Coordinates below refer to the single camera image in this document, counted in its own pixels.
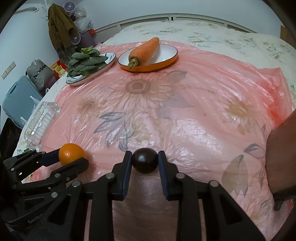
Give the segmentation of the white plate with greens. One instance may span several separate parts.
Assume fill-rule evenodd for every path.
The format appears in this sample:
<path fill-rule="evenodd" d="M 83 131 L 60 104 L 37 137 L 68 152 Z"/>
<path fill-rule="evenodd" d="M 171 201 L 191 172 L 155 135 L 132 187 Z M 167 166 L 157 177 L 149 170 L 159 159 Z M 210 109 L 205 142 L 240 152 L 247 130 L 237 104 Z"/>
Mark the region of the white plate with greens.
<path fill-rule="evenodd" d="M 68 74 L 66 84 L 71 86 L 80 86 L 99 77 L 113 66 L 116 54 L 114 52 L 107 52 L 105 54 L 101 54 L 99 57 L 101 57 L 104 61 L 97 64 L 96 67 L 77 73 L 76 76 Z"/>

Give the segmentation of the dark plum back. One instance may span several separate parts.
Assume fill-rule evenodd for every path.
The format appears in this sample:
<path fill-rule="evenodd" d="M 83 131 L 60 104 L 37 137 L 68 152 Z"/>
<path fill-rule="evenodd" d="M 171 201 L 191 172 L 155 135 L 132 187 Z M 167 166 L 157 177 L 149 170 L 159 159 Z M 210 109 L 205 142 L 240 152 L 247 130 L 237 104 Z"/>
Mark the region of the dark plum back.
<path fill-rule="evenodd" d="M 152 173 L 158 166 L 158 154 L 151 148 L 137 149 L 132 156 L 132 165 L 139 173 Z"/>

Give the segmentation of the black and copper canister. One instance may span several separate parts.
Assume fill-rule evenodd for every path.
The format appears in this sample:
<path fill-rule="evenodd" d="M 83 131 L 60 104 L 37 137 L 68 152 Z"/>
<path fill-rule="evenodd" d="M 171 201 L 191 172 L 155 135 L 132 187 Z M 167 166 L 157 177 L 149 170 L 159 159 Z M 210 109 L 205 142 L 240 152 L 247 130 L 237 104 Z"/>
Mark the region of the black and copper canister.
<path fill-rule="evenodd" d="M 295 111 L 271 131 L 266 144 L 266 174 L 274 210 L 295 199 Z"/>

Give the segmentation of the orange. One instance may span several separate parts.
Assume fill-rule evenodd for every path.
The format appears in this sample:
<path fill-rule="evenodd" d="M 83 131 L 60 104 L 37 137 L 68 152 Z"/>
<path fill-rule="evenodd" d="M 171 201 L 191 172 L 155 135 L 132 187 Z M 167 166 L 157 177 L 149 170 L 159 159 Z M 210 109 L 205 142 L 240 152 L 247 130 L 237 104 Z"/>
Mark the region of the orange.
<path fill-rule="evenodd" d="M 60 148 L 58 157 L 62 166 L 66 166 L 80 158 L 86 159 L 86 153 L 79 145 L 67 143 Z"/>

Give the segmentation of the blue suitcase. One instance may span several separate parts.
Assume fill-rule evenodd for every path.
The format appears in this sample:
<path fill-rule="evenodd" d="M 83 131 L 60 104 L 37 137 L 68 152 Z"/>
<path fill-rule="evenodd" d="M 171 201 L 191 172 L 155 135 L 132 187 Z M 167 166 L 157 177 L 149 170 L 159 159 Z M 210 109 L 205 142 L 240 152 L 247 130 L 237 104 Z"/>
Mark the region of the blue suitcase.
<path fill-rule="evenodd" d="M 19 128 L 24 127 L 23 120 L 28 120 L 35 109 L 34 100 L 41 101 L 43 96 L 35 85 L 22 76 L 7 92 L 3 101 L 3 110 Z"/>

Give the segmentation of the white bed frame rail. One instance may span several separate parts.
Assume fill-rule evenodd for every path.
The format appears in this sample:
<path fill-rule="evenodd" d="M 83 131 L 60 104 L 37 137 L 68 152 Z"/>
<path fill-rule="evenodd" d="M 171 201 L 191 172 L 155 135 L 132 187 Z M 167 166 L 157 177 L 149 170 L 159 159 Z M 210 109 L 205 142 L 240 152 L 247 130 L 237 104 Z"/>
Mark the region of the white bed frame rail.
<path fill-rule="evenodd" d="M 221 25 L 229 29 L 245 32 L 245 33 L 256 33 L 255 31 L 243 27 L 242 25 L 222 20 L 220 18 L 215 18 L 212 16 L 205 15 L 195 15 L 195 14 L 181 14 L 181 13 L 172 13 L 172 14 L 155 14 L 155 15 L 145 15 L 137 16 L 134 18 L 129 18 L 122 21 L 117 21 L 115 23 L 105 25 L 103 27 L 95 29 L 95 33 L 99 33 L 111 28 L 116 28 L 120 32 L 123 28 L 128 27 L 133 24 L 142 23 L 142 22 L 155 22 L 155 21 L 178 21 L 178 20 L 188 20 L 188 21 L 202 21 L 211 24 Z"/>

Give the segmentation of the floral bed duvet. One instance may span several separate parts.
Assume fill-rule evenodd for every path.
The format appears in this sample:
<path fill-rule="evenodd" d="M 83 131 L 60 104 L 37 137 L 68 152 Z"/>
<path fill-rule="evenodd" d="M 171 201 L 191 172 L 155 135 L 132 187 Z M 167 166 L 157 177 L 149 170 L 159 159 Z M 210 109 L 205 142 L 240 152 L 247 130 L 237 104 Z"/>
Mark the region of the floral bed duvet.
<path fill-rule="evenodd" d="M 278 37 L 266 34 L 242 33 L 220 25 L 200 21 L 150 22 L 134 24 L 123 29 L 105 43 L 97 46 L 101 52 L 114 52 L 120 56 L 126 50 L 144 41 L 159 37 L 164 44 L 182 43 L 251 64 L 258 69 L 279 68 L 290 90 L 295 105 L 295 49 Z M 54 101 L 67 86 L 59 80 L 45 96 Z"/>

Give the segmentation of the pink plastic sheet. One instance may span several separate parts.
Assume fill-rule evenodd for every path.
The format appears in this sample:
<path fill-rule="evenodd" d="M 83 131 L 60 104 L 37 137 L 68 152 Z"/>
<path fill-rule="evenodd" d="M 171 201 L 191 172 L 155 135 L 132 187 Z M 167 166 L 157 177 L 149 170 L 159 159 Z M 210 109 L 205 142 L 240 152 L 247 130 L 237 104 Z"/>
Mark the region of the pink plastic sheet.
<path fill-rule="evenodd" d="M 286 79 L 279 68 L 175 47 L 178 59 L 164 70 L 130 73 L 116 64 L 85 85 L 65 86 L 41 150 L 82 147 L 90 162 L 84 183 L 110 172 L 125 151 L 164 151 L 193 179 L 217 180 L 271 240 L 292 209 L 288 201 L 274 211 L 265 171 L 267 137 L 293 110 Z"/>

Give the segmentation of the hanging brown coat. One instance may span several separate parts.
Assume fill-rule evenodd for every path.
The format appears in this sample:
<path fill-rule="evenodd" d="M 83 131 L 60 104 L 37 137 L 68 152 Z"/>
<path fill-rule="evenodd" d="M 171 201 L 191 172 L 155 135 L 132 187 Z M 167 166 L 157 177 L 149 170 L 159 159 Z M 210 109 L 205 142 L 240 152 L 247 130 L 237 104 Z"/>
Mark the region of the hanging brown coat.
<path fill-rule="evenodd" d="M 71 47 L 71 38 L 79 36 L 74 21 L 65 9 L 57 4 L 52 4 L 48 10 L 48 30 L 53 48 Z"/>

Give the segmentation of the green leafy vegetables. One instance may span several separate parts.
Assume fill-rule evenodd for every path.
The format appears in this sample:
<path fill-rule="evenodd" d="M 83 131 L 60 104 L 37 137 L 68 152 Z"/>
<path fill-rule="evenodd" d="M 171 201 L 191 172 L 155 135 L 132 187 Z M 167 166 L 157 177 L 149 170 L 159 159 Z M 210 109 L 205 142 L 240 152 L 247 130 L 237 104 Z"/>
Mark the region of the green leafy vegetables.
<path fill-rule="evenodd" d="M 94 49 L 93 46 L 82 48 L 80 52 L 72 54 L 67 64 L 67 73 L 76 76 L 77 73 L 96 67 L 97 64 L 104 61 L 99 57 L 100 55 L 100 52 Z"/>

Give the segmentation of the orange rimmed white plate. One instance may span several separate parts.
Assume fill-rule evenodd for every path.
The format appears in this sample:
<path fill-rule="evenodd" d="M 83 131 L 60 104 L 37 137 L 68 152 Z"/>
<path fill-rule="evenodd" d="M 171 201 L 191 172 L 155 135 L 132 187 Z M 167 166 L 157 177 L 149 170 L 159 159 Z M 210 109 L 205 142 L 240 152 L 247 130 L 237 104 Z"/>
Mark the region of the orange rimmed white plate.
<path fill-rule="evenodd" d="M 132 73 L 147 73 L 164 69 L 172 65 L 178 57 L 176 47 L 168 44 L 154 44 L 150 49 L 148 45 L 129 49 L 118 57 L 119 66 Z"/>

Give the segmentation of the grey bag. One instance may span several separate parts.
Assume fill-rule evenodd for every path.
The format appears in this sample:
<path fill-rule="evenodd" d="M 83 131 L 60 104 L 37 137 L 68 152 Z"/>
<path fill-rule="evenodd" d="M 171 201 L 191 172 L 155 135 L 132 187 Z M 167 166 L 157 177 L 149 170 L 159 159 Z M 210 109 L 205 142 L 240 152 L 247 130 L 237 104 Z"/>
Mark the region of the grey bag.
<path fill-rule="evenodd" d="M 43 61 L 37 59 L 27 68 L 26 75 L 34 83 L 37 89 L 41 91 L 52 79 L 54 72 Z"/>

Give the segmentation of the wooden headboard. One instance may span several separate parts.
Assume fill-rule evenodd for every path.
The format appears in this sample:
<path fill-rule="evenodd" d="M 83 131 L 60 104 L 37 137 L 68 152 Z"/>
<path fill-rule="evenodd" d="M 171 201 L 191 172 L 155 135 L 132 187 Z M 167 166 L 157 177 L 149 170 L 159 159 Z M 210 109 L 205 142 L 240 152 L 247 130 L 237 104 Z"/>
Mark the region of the wooden headboard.
<path fill-rule="evenodd" d="M 290 37 L 288 30 L 283 25 L 280 27 L 280 38 L 289 44 L 292 43 L 292 38 Z"/>

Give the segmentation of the carrot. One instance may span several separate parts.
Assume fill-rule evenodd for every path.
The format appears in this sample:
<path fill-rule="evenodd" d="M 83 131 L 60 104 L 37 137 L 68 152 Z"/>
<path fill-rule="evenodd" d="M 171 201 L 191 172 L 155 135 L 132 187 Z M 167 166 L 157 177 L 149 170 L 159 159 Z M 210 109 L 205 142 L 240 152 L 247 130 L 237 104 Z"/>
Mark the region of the carrot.
<path fill-rule="evenodd" d="M 154 37 L 142 45 L 134 48 L 128 56 L 128 68 L 143 66 L 150 61 L 159 45 L 159 38 Z"/>

